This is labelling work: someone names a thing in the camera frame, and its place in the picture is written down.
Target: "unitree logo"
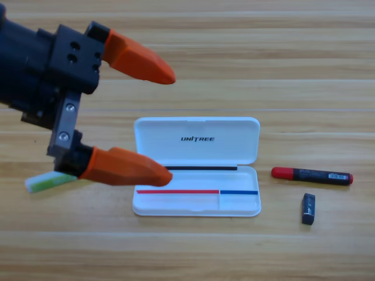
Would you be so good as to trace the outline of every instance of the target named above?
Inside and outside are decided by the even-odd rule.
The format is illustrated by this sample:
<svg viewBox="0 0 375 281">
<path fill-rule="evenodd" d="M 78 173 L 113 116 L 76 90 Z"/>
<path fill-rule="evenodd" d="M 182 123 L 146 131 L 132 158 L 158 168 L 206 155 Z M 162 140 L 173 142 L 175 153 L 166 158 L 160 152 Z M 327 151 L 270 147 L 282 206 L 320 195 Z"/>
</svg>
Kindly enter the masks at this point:
<svg viewBox="0 0 375 281">
<path fill-rule="evenodd" d="M 181 138 L 182 141 L 191 141 L 191 142 L 212 142 L 215 140 L 215 138 L 196 138 L 195 136 L 192 136 L 191 138 Z"/>
</svg>

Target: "eraser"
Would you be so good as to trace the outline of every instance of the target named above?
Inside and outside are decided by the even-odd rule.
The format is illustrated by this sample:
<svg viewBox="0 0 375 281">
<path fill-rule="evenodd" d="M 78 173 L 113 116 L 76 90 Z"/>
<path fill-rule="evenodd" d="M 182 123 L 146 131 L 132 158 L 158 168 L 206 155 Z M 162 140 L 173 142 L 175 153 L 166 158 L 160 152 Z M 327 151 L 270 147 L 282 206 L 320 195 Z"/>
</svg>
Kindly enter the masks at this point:
<svg viewBox="0 0 375 281">
<path fill-rule="evenodd" d="M 305 193 L 302 199 L 302 223 L 312 225 L 315 218 L 315 195 Z"/>
<path fill-rule="evenodd" d="M 77 180 L 77 177 L 69 174 L 49 172 L 25 180 L 25 186 L 28 192 L 36 193 L 75 180 Z"/>
</svg>

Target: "blue stripe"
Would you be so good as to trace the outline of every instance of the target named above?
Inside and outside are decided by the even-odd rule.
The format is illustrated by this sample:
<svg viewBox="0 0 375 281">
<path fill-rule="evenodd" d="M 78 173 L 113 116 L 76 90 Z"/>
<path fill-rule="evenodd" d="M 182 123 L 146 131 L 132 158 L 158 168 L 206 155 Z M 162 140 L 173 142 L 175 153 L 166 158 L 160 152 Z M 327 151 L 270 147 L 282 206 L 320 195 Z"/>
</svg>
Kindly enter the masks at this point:
<svg viewBox="0 0 375 281">
<path fill-rule="evenodd" d="M 248 195 L 258 195 L 257 191 L 253 190 L 220 190 L 220 194 L 248 194 Z"/>
</svg>

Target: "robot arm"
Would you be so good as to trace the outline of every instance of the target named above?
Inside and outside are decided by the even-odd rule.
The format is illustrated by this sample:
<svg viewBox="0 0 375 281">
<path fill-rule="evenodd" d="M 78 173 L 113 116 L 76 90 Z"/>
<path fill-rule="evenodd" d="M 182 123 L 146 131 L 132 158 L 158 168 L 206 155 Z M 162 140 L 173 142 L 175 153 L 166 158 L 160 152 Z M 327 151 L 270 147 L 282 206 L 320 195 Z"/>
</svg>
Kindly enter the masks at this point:
<svg viewBox="0 0 375 281">
<path fill-rule="evenodd" d="M 55 34 L 9 21 L 0 4 L 0 103 L 22 121 L 52 130 L 54 170 L 110 185 L 164 186 L 172 175 L 150 158 L 121 148 L 81 143 L 75 130 L 81 93 L 99 83 L 101 61 L 133 78 L 173 84 L 173 70 L 136 41 L 92 22 L 84 34 L 60 25 Z"/>
</svg>

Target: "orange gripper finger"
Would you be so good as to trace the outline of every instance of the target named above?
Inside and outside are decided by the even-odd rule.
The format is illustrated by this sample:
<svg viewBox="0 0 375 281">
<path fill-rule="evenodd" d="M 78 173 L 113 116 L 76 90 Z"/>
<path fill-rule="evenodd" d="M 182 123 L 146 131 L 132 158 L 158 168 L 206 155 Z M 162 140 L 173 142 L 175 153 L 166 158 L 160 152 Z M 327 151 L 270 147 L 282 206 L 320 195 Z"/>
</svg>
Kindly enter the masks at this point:
<svg viewBox="0 0 375 281">
<path fill-rule="evenodd" d="M 121 148 L 104 151 L 93 147 L 88 167 L 79 179 L 112 186 L 165 186 L 172 180 L 172 174 L 144 155 Z"/>
<path fill-rule="evenodd" d="M 176 81 L 172 68 L 154 51 L 111 29 L 103 60 L 110 67 L 133 78 L 158 84 L 173 84 Z"/>
</svg>

